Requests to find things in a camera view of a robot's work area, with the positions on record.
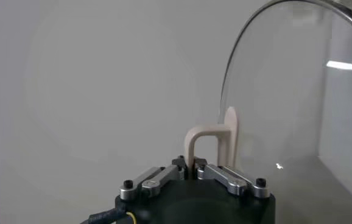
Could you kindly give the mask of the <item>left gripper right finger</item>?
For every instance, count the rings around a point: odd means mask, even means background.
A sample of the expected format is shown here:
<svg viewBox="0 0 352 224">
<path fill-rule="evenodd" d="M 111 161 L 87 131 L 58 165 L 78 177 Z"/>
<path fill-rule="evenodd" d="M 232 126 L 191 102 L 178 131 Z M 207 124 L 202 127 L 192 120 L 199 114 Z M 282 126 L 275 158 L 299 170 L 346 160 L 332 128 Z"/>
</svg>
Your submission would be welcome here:
<svg viewBox="0 0 352 224">
<path fill-rule="evenodd" d="M 215 180 L 232 195 L 242 197 L 250 194 L 259 199 L 270 197 L 265 178 L 253 178 L 234 167 L 208 164 L 206 159 L 195 157 L 194 172 L 198 180 Z"/>
</svg>

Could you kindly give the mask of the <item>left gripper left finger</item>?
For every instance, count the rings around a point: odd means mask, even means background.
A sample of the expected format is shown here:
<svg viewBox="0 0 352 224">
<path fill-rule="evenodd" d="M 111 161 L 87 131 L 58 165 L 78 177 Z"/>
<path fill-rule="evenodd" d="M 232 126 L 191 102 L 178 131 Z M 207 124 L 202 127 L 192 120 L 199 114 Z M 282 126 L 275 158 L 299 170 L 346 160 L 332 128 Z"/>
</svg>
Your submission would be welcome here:
<svg viewBox="0 0 352 224">
<path fill-rule="evenodd" d="M 156 197 L 162 187 L 170 181 L 182 181 L 188 177 L 185 157 L 179 155 L 167 167 L 152 167 L 132 180 L 125 180 L 119 188 L 122 201 L 134 201 L 142 192 L 148 197 Z"/>
</svg>

